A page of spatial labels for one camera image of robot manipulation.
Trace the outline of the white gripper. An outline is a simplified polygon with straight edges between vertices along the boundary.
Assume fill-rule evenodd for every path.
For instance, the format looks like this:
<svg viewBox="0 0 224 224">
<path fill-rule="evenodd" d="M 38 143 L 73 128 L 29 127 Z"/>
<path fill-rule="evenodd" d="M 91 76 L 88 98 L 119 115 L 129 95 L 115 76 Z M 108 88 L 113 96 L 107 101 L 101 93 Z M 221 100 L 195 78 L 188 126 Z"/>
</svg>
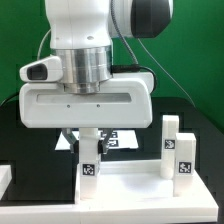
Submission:
<svg viewBox="0 0 224 224">
<path fill-rule="evenodd" d="M 153 88 L 150 72 L 116 73 L 95 94 L 69 94 L 58 83 L 29 83 L 20 90 L 20 116 L 28 128 L 63 128 L 72 153 L 79 152 L 79 141 L 71 128 L 107 128 L 99 141 L 99 153 L 106 154 L 112 128 L 152 123 Z"/>
</svg>

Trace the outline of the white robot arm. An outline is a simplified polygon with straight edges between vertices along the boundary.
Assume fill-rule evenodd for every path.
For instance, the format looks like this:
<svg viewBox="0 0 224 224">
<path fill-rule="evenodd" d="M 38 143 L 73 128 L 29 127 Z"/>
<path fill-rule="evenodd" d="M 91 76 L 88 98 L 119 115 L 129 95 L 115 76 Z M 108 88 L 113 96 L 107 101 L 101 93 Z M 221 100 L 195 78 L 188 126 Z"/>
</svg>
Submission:
<svg viewBox="0 0 224 224">
<path fill-rule="evenodd" d="M 60 128 L 72 151 L 101 152 L 115 128 L 152 122 L 152 71 L 112 64 L 112 39 L 154 38 L 170 23 L 173 0 L 45 0 L 52 54 L 20 69 L 20 115 L 29 128 Z"/>
</svg>

